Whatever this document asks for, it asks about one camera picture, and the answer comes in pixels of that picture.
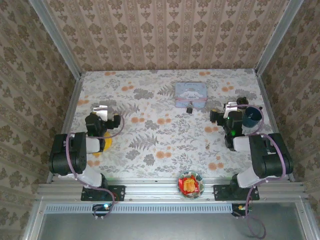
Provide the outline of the blue cartoon dog tin box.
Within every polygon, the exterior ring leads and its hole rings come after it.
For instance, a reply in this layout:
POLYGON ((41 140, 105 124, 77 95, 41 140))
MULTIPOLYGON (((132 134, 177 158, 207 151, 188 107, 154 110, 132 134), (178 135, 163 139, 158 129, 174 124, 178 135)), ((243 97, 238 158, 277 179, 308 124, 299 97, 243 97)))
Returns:
POLYGON ((207 85, 204 82, 176 82, 175 106, 187 108, 192 104, 193 108, 204 108, 207 102, 207 85))

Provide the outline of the dark blue mug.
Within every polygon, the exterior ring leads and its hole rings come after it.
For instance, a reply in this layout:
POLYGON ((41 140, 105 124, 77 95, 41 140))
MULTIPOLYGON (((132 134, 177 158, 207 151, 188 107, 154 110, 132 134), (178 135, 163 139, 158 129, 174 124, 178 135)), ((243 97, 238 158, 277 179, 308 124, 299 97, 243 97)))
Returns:
POLYGON ((262 107, 248 106, 243 113, 242 124, 246 128, 253 128, 262 118, 262 107))

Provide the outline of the yellow plastic plate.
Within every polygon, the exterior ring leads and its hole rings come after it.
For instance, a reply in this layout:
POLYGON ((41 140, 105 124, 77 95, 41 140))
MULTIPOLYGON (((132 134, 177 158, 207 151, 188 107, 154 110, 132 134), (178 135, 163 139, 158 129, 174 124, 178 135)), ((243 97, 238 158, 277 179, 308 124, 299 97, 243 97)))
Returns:
POLYGON ((111 146, 112 146, 112 139, 107 138, 105 139, 105 145, 104 145, 103 151, 92 153, 92 155, 98 158, 102 153, 106 152, 111 146))

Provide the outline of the floral tablecloth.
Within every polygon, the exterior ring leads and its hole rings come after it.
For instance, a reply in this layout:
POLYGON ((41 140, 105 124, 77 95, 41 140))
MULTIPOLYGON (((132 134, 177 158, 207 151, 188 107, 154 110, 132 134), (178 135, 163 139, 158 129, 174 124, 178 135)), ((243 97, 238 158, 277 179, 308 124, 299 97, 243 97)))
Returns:
POLYGON ((248 151, 225 146, 224 130, 210 111, 239 97, 258 107, 265 103, 253 69, 92 71, 85 74, 71 131, 86 131, 85 118, 95 106, 124 117, 124 128, 88 165, 108 179, 175 178, 192 170, 204 178, 230 178, 251 165, 248 151), (202 82, 204 108, 188 114, 175 104, 177 82, 202 82))

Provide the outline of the patterned glass bowl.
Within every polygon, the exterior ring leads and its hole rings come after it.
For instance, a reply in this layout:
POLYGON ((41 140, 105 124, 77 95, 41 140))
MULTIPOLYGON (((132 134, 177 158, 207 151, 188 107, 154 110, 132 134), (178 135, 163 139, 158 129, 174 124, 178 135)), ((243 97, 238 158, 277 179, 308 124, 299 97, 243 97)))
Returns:
POLYGON ((195 200, 202 196, 205 183, 199 173, 188 170, 177 177, 177 189, 184 198, 195 200))

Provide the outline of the red snack packet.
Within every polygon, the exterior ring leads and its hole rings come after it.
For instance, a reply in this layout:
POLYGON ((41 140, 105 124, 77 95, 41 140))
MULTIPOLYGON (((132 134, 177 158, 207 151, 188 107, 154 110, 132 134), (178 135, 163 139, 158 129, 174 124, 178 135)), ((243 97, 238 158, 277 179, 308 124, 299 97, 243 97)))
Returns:
POLYGON ((194 175, 179 178, 178 189, 184 196, 198 194, 200 192, 199 183, 194 175))

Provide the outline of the small black controller board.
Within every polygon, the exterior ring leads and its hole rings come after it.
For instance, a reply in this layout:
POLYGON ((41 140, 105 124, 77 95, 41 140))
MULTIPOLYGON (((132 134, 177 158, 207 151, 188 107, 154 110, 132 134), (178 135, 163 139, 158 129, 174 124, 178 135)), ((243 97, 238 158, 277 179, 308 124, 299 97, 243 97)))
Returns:
POLYGON ((103 219, 107 214, 111 212, 113 208, 112 203, 96 204, 92 207, 93 216, 95 219, 103 219))
POLYGON ((232 213, 231 213, 232 216, 234 216, 236 218, 239 218, 239 217, 242 217, 243 219, 245 218, 246 206, 244 204, 232 203, 231 207, 232 207, 232 213))

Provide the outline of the grey metal sheet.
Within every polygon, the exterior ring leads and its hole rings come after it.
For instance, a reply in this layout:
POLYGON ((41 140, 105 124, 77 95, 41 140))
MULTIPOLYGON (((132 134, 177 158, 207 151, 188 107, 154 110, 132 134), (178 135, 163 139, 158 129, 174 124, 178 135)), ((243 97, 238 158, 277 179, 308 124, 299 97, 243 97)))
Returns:
POLYGON ((48 214, 38 240, 257 240, 230 214, 48 214))

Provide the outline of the aluminium side rail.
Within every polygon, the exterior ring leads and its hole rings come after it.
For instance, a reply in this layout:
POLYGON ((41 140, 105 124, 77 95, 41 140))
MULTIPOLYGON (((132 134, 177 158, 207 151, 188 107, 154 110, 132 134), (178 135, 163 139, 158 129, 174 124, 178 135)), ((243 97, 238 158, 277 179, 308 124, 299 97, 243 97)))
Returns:
POLYGON ((86 76, 86 72, 82 73, 80 78, 75 82, 73 92, 70 98, 68 109, 65 115, 61 134, 68 134, 71 130, 74 115, 76 112, 77 104, 79 101, 80 94, 82 92, 83 82, 86 76))
POLYGON ((258 177, 257 183, 260 184, 262 182, 281 180, 286 175, 291 175, 294 169, 294 162, 282 135, 279 133, 267 91, 260 75, 257 76, 257 81, 271 128, 275 131, 275 133, 269 134, 259 132, 249 138, 252 168, 258 177))

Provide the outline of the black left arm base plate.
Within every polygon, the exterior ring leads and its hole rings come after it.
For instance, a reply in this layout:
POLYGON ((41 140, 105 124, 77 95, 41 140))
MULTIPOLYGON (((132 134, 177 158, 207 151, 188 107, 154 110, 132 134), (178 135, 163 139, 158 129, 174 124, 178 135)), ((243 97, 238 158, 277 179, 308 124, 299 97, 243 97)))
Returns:
MULTIPOLYGON (((113 194, 116 202, 122 202, 125 200, 126 187, 124 185, 110 185, 108 190, 113 194)), ((112 196, 104 190, 83 187, 80 200, 86 202, 111 202, 112 196)))

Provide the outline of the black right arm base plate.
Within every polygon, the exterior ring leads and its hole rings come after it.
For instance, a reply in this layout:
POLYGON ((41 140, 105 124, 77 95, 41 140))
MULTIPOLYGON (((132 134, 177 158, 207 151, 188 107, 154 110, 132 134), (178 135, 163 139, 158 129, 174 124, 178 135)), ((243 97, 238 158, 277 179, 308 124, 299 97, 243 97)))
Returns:
POLYGON ((219 184, 213 186, 215 201, 245 201, 250 188, 219 184))

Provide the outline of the aluminium mounting rail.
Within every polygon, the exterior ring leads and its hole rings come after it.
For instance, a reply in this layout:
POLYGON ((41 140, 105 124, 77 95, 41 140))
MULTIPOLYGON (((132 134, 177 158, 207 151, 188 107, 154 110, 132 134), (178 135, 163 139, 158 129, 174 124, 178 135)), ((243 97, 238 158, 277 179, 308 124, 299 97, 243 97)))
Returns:
MULTIPOLYGON (((214 186, 229 184, 228 178, 204 178, 204 192, 195 201, 214 202, 214 186)), ((188 199, 178 191, 177 178, 115 178, 109 185, 125 186, 126 203, 182 203, 188 199)), ((73 179, 54 177, 50 183, 40 184, 36 199, 52 202, 77 202, 81 200, 82 185, 73 179)), ((270 181, 258 186, 259 203, 297 202, 306 199, 308 194, 301 182, 284 180, 270 181)))

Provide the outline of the aluminium corner post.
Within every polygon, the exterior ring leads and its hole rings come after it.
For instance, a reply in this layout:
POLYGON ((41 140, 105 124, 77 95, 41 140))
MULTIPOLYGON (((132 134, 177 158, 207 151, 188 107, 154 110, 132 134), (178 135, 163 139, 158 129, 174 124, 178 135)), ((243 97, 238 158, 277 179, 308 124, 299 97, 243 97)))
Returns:
POLYGON ((288 5, 284 10, 284 13, 282 14, 275 30, 271 35, 268 44, 266 45, 265 50, 263 51, 256 65, 255 73, 257 76, 260 76, 266 69, 271 58, 275 54, 276 49, 278 48, 291 23, 293 22, 294 17, 301 8, 303 2, 304 0, 289 0, 288 5))
POLYGON ((45 5, 44 0, 28 0, 36 14, 38 15, 40 21, 42 22, 44 28, 50 35, 53 43, 57 47, 59 53, 63 57, 66 65, 71 71, 73 77, 76 81, 81 78, 81 69, 76 63, 75 58, 73 57, 71 48, 67 45, 67 42, 64 40, 63 35, 58 29, 58 25, 55 23, 54 18, 49 13, 48 7, 45 5))

